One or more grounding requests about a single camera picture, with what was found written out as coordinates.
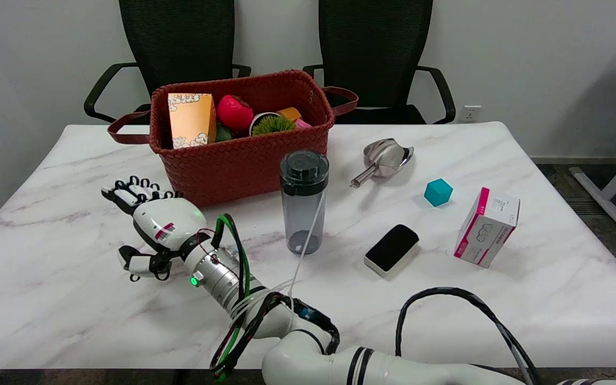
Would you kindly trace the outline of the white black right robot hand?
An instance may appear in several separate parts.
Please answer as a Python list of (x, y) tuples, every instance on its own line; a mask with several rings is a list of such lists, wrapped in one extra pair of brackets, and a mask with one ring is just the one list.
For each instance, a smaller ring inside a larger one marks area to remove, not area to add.
[(183, 193), (162, 190), (147, 178), (132, 175), (127, 180), (117, 179), (113, 185), (103, 186), (101, 195), (132, 218), (135, 231), (154, 251), (144, 253), (129, 245), (118, 249), (118, 260), (132, 282), (141, 278), (168, 280), (174, 259), (186, 261), (195, 247), (211, 239), (198, 207)]

